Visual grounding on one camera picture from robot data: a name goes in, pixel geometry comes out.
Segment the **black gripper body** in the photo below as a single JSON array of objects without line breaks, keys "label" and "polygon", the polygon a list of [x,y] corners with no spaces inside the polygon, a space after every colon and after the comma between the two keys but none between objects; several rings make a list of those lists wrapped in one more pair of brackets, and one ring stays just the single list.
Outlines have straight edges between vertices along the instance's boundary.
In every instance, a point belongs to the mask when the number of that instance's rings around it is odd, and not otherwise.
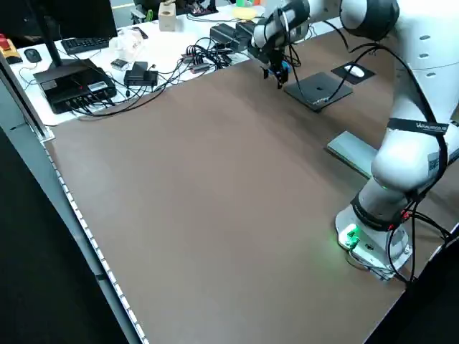
[{"label": "black gripper body", "polygon": [[283,50],[279,50],[278,48],[259,48],[258,59],[264,71],[284,72],[287,70],[284,63]]}]

